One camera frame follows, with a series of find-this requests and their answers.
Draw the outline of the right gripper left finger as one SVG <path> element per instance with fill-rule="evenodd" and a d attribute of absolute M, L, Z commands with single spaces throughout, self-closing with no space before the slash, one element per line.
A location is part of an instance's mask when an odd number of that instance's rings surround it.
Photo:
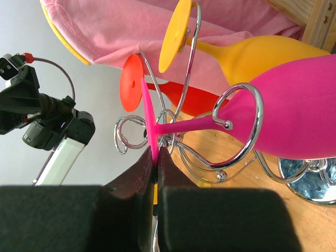
<path fill-rule="evenodd" d="M 1 251 L 150 251 L 152 153 L 110 183 L 1 187 Z"/>

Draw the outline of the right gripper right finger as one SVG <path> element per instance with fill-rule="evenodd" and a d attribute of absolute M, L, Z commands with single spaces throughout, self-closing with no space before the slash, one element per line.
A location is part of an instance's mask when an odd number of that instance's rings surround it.
<path fill-rule="evenodd" d="M 282 198 L 263 188 L 200 188 L 173 162 L 158 158 L 161 251 L 301 251 Z"/>

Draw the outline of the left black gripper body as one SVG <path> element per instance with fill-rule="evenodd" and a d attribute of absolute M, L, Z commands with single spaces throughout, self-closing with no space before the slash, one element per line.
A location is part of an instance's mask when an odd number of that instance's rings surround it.
<path fill-rule="evenodd" d="M 57 99 L 39 92 L 35 68 L 24 66 L 1 91 L 1 135 L 42 119 L 50 121 L 70 113 L 75 106 L 70 96 Z"/>

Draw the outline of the magenta plastic wine glass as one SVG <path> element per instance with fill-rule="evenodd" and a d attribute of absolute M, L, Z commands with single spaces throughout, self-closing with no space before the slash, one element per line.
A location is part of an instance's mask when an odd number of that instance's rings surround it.
<path fill-rule="evenodd" d="M 153 161 L 159 159 L 160 135 L 218 130 L 244 143 L 232 158 L 211 163 L 225 168 L 255 149 L 293 160 L 335 157 L 335 55 L 287 62 L 248 83 L 227 89 L 203 118 L 169 124 L 155 120 L 145 81 L 141 83 L 146 132 Z"/>

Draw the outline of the wooden clothes rack frame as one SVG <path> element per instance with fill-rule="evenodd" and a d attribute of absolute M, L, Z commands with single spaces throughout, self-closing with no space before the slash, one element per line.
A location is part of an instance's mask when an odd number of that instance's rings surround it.
<path fill-rule="evenodd" d="M 266 0 L 266 3 L 304 29 L 304 43 L 332 51 L 335 0 Z"/>

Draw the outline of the red plastic wine glass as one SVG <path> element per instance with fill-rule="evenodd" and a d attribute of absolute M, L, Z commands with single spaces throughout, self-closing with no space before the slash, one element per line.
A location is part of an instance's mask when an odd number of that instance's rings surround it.
<path fill-rule="evenodd" d="M 125 111 L 132 112 L 140 104 L 142 98 L 141 79 L 144 78 L 144 67 L 140 56 L 132 54 L 122 67 L 119 85 L 121 104 Z M 178 105 L 183 85 L 167 82 L 159 85 L 160 90 L 174 106 Z M 189 116 L 197 116 L 213 110 L 219 96 L 210 92 L 189 87 L 181 111 Z"/>

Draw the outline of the yellow clothes hanger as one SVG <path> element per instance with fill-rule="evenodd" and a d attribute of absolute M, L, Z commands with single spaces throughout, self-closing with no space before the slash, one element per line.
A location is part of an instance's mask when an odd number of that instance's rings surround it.
<path fill-rule="evenodd" d="M 66 49 L 71 52 L 77 59 L 79 59 L 83 64 L 89 66 L 90 62 L 88 60 L 86 60 L 81 54 L 79 54 L 71 45 L 70 43 L 68 43 L 64 37 L 62 36 L 62 34 L 59 32 L 59 30 L 57 29 L 57 27 L 53 24 L 53 22 L 51 21 L 47 10 L 45 9 L 45 7 L 42 5 L 42 10 L 43 13 L 45 15 L 45 18 L 47 20 L 47 23 L 49 24 L 51 30 L 54 32 L 54 34 L 56 35 L 56 37 L 60 40 L 60 42 L 66 47 Z"/>

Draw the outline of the chrome wine glass rack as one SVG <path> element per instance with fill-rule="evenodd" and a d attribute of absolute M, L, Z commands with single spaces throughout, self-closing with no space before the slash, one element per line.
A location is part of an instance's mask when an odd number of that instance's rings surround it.
<path fill-rule="evenodd" d="M 142 60 L 143 67 L 148 67 L 149 63 L 147 59 L 145 57 L 140 57 L 140 58 Z M 194 60 L 194 55 L 192 56 L 191 51 L 190 51 L 190 57 L 188 60 L 188 65 L 187 65 L 187 70 L 186 70 L 188 74 L 191 73 L 193 60 Z M 210 116 L 212 112 L 213 111 L 202 113 L 192 119 L 198 119 L 198 118 Z M 171 112 L 172 121 L 170 123 L 180 122 L 176 120 L 177 115 L 178 115 L 177 111 Z M 155 115 L 155 120 L 157 123 L 161 124 L 160 116 Z M 145 116 L 139 117 L 139 116 L 130 115 L 127 117 L 120 118 L 116 122 L 116 125 L 114 127 L 114 143 L 115 145 L 122 144 L 124 145 L 126 149 L 133 148 L 133 145 L 130 144 L 127 141 L 127 139 L 124 137 L 124 135 L 122 134 L 122 126 L 124 123 L 128 121 L 135 121 L 136 123 L 144 126 L 145 132 L 146 132 Z M 200 154 L 195 153 L 191 147 L 185 145 L 184 143 L 182 143 L 181 141 L 177 139 L 177 136 L 183 133 L 185 132 L 169 133 L 169 134 L 160 135 L 158 138 L 159 149 L 162 145 L 167 145 L 171 148 L 177 148 L 182 158 L 182 161 L 184 162 L 186 168 L 189 171 L 192 171 L 195 168 L 195 164 L 188 158 L 188 154 L 193 153 L 194 156 L 202 163 L 202 165 L 200 166 L 200 169 L 202 171 L 216 172 L 218 182 L 228 181 L 229 177 L 226 174 L 226 169 L 229 168 L 230 166 L 225 167 L 225 168 L 211 167 L 211 163 L 213 162 L 210 162 L 206 158 L 201 156 Z M 143 144 L 148 145 L 150 147 L 148 143 L 147 132 L 146 132 L 146 138 L 144 139 Z M 257 151 L 255 149 L 251 149 L 249 152 L 254 152 L 255 159 L 259 161 L 262 169 L 268 175 L 269 178 L 271 178 L 273 181 L 277 183 L 286 184 L 291 189 L 291 191 L 295 193 L 297 196 L 303 198 L 306 201 L 319 204 L 319 205 L 334 205 L 335 204 L 335 157 L 317 159 L 317 160 L 293 160 L 293 159 L 284 159 L 284 158 L 276 157 L 268 153 Z"/>

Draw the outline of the yellow wine glass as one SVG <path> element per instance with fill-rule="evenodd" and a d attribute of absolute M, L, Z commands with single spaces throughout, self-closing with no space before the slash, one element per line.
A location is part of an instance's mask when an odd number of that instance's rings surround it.
<path fill-rule="evenodd" d="M 324 56 L 329 52 L 290 37 L 263 35 L 229 46 L 214 46 L 197 39 L 202 10 L 193 1 L 179 1 L 167 27 L 159 57 L 159 72 L 168 70 L 184 45 L 214 57 L 230 85 L 248 82 L 259 74 L 293 60 Z"/>

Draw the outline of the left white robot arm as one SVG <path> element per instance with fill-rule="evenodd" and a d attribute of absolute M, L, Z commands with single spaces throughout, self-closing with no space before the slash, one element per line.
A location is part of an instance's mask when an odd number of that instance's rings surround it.
<path fill-rule="evenodd" d="M 92 115 L 76 110 L 70 96 L 57 99 L 39 92 L 31 66 L 6 65 L 1 78 L 6 81 L 1 91 L 1 134 L 26 128 L 24 143 L 50 151 L 33 185 L 61 185 L 95 133 Z"/>

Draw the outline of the pink hanging shirt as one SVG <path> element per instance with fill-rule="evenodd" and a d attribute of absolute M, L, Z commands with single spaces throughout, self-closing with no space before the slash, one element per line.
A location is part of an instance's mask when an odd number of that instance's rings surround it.
<path fill-rule="evenodd" d="M 145 53 L 157 78 L 184 83 L 189 53 L 159 73 L 162 41 L 177 1 L 41 1 L 64 39 L 91 64 L 122 68 Z M 301 39 L 302 28 L 264 1 L 200 1 L 199 39 L 227 46 L 259 35 Z"/>

